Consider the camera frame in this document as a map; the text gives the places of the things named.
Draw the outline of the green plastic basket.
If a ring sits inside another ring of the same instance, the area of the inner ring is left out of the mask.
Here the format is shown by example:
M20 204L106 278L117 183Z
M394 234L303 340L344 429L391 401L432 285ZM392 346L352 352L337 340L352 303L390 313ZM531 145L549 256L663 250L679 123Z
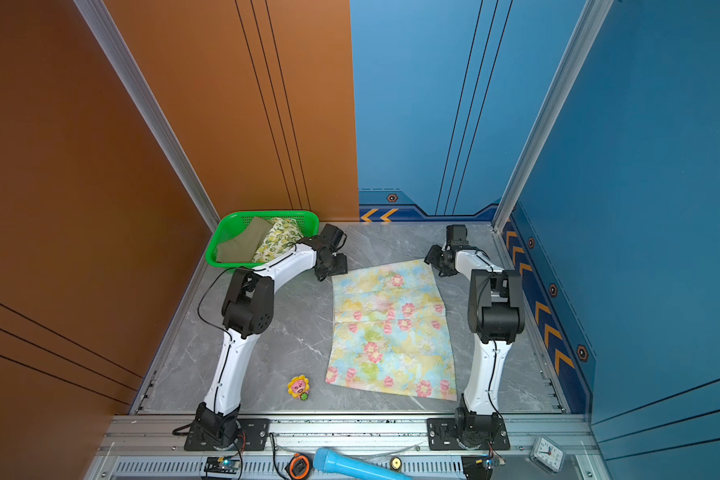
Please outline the green plastic basket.
M216 268L252 268L261 265L261 262L252 261L221 261L218 250L222 244L231 240L239 240L240 236L249 229L254 218L261 218L267 221L276 218L294 219L303 236L313 236L318 233L319 218L310 211L285 210L285 211L241 211L235 212L222 218L205 251L205 261L208 265Z

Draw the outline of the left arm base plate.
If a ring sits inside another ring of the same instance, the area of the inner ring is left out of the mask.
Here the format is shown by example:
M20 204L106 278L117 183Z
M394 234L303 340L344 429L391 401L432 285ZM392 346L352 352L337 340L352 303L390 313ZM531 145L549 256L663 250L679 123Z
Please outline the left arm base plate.
M206 432L197 421L189 427L185 451L263 451L269 438L270 421L266 418L236 418L225 424L221 437Z

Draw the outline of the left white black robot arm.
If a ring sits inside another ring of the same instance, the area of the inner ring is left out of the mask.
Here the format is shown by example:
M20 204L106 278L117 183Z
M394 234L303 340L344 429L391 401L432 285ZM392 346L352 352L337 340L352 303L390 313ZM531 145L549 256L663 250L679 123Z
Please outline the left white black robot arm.
M319 281L348 272L343 230L326 224L285 253L255 268L235 268L221 305L224 331L214 381L186 427L187 451L241 450L244 427L238 417L244 377L260 335L274 318L277 290L305 271Z

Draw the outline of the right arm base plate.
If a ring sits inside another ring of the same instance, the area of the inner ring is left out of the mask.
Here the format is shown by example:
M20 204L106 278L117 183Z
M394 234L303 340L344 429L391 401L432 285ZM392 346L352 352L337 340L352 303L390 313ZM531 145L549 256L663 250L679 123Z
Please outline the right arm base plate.
M426 421L429 449L432 451L508 451L511 448L505 423L498 417L489 419L488 430L457 432L453 417L429 418Z

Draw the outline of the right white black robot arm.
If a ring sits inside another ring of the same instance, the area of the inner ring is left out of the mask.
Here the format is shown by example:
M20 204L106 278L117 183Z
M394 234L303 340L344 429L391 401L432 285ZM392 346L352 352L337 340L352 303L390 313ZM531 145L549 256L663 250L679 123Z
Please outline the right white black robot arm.
M427 420L429 448L506 451L510 443L498 396L504 363L525 328L522 279L471 245L467 235L464 225L447 226L445 244L431 247L425 258L439 275L470 281L467 323L475 340L469 381L454 416Z

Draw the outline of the pastel floral skirt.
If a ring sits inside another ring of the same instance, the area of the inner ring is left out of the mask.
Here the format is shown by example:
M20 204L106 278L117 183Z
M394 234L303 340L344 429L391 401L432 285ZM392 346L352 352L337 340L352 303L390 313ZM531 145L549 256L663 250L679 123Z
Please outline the pastel floral skirt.
M445 303L432 268L412 260L332 279L333 338L325 382L455 401Z

